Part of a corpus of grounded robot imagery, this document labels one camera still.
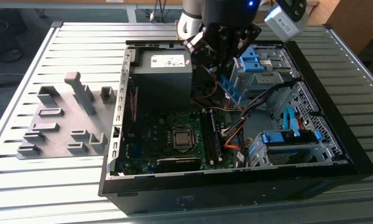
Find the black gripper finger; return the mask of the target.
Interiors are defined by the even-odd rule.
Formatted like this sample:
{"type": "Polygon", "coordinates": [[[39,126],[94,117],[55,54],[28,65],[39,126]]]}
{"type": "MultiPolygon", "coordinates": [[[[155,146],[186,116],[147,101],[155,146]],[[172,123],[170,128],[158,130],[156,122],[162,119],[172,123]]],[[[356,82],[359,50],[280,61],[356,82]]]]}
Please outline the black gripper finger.
{"type": "Polygon", "coordinates": [[[200,65],[214,77],[220,77],[224,65],[223,28],[223,26],[203,26],[202,31],[184,40],[195,64],[200,65]]]}
{"type": "Polygon", "coordinates": [[[254,23],[248,23],[242,27],[234,28],[230,33],[230,40],[227,41],[226,57],[224,57],[224,68],[223,74],[226,77],[231,77],[235,58],[239,58],[246,52],[247,48],[262,33],[262,28],[254,23]]]}

